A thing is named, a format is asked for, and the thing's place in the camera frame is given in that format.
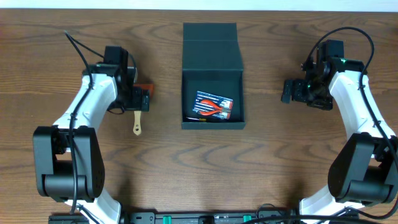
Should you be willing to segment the red handled small pliers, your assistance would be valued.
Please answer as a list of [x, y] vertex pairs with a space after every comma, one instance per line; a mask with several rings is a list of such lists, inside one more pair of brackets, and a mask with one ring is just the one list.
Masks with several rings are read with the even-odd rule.
[[228, 113], [231, 112], [231, 109], [232, 109], [231, 103], [228, 103], [227, 105], [221, 105], [221, 106], [215, 104], [211, 100], [201, 100], [200, 103], [204, 104], [206, 106], [210, 106], [210, 107], [213, 108], [213, 110], [211, 110], [211, 111], [200, 111], [200, 114], [203, 115], [203, 116], [211, 116], [211, 115], [214, 115], [214, 114], [217, 114], [217, 113], [219, 113], [219, 114], [221, 114], [221, 113], [228, 114]]

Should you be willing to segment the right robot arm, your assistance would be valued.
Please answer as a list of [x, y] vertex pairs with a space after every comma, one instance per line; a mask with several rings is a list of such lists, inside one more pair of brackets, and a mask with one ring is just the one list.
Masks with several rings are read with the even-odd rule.
[[332, 55], [302, 64], [305, 78], [286, 80], [282, 102], [321, 110], [336, 103], [347, 141], [333, 161], [327, 185], [299, 203], [304, 223], [331, 223], [390, 203], [397, 195], [397, 136], [386, 124], [361, 61]]

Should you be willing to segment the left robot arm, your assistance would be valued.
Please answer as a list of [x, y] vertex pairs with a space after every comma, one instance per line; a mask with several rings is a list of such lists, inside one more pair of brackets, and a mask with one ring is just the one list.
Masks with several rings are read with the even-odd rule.
[[105, 168], [96, 133], [106, 112], [133, 111], [134, 132], [149, 109], [152, 86], [136, 85], [137, 68], [118, 63], [89, 65], [79, 92], [51, 126], [33, 133], [38, 193], [79, 210], [88, 223], [129, 223], [129, 215], [104, 188]]

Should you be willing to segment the clear blue screwdriver set case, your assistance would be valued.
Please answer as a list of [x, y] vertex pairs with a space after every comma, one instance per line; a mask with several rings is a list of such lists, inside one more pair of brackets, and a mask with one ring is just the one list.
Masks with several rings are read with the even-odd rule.
[[206, 117], [230, 119], [232, 109], [233, 99], [197, 91], [193, 112]]

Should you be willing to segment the orange scraper with wooden handle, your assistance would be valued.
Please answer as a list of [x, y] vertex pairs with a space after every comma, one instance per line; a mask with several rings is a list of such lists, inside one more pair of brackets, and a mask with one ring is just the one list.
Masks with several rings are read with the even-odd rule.
[[133, 132], [135, 135], [139, 136], [142, 132], [141, 128], [141, 114], [142, 111], [145, 111], [145, 108], [149, 107], [149, 101], [154, 94], [154, 84], [135, 84], [135, 88], [141, 89], [141, 100], [142, 106], [139, 110], [135, 110], [134, 112], [134, 129]]

